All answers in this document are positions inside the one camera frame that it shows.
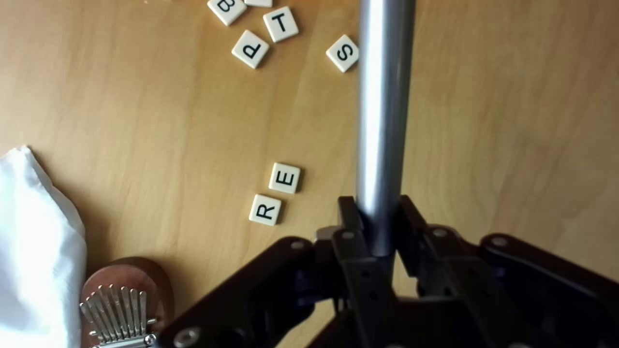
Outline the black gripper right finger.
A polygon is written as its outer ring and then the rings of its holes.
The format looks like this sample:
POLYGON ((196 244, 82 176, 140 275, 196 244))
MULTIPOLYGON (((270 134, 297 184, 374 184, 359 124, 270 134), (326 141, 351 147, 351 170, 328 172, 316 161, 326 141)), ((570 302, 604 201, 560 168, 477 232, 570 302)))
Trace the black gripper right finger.
POLYGON ((415 294, 392 294, 399 302, 461 300, 461 279, 453 261, 465 255, 465 242, 457 230, 430 225, 409 196, 401 197, 395 217, 395 252, 415 294))

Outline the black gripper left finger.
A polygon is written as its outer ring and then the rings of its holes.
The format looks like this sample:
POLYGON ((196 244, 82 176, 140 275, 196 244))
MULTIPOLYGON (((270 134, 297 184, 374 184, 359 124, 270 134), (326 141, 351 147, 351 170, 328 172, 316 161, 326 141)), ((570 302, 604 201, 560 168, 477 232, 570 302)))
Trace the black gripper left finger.
POLYGON ((341 197, 339 209, 343 226, 332 236, 341 273, 341 296, 335 302, 339 333, 363 348, 384 348, 392 296, 388 263, 372 255, 355 199, 341 197))

